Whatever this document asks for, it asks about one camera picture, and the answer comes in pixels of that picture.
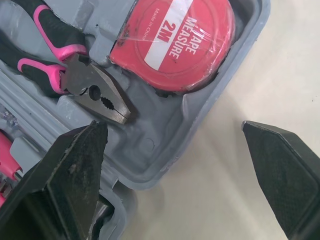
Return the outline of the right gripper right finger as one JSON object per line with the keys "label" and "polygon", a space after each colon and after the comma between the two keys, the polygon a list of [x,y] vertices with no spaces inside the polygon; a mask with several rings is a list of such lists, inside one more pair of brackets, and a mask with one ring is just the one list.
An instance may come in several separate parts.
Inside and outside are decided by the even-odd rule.
{"label": "right gripper right finger", "polygon": [[242,123],[258,184],[289,240],[320,238],[320,158],[293,132]]}

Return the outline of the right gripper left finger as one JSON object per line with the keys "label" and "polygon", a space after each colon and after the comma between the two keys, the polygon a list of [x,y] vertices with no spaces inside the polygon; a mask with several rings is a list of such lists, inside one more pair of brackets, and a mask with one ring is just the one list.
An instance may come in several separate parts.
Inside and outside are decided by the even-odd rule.
{"label": "right gripper left finger", "polygon": [[108,126],[60,135],[0,208],[3,240],[85,240],[100,195]]}

